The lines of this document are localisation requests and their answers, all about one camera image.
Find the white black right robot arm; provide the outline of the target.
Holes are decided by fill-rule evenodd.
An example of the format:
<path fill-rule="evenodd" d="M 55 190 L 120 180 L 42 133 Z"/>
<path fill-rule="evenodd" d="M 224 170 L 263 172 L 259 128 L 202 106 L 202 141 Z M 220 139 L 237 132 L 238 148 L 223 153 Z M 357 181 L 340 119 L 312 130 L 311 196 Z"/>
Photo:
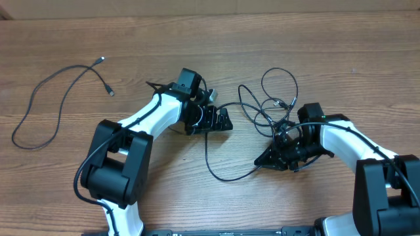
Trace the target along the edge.
<path fill-rule="evenodd" d="M 310 235 L 419 234 L 419 158 L 385 149 L 342 114 L 299 115 L 299 137 L 279 133 L 258 167 L 299 171 L 299 162 L 337 156 L 355 174 L 352 210 L 320 218 Z"/>

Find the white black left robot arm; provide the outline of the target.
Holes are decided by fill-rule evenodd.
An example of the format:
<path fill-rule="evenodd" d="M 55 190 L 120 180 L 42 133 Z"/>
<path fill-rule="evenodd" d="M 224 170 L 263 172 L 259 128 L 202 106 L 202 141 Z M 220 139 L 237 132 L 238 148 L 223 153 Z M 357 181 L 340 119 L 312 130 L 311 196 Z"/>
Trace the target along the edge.
<path fill-rule="evenodd" d="M 73 187 L 88 189 L 84 201 L 99 205 L 108 223 L 106 235 L 142 235 L 137 201 L 144 191 L 154 140 L 171 125 L 185 124 L 188 135 L 233 128 L 225 108 L 193 101 L 189 95 L 156 92 L 134 115 L 101 121 Z"/>

